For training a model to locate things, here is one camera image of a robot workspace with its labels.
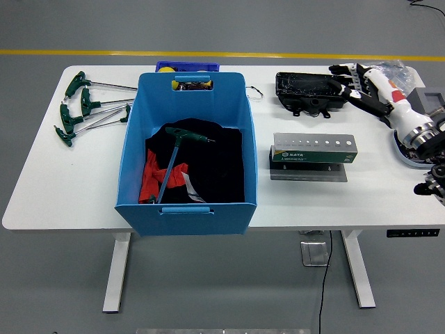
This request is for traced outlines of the robot right hand white shell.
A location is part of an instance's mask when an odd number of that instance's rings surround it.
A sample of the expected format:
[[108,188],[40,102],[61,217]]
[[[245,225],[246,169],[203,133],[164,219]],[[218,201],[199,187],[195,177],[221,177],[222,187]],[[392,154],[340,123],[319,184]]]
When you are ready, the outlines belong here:
[[359,63],[331,65],[331,74],[350,79],[349,84],[328,81],[334,92],[353,106],[385,121],[408,148],[438,135],[430,117],[417,113],[402,90],[382,70]]

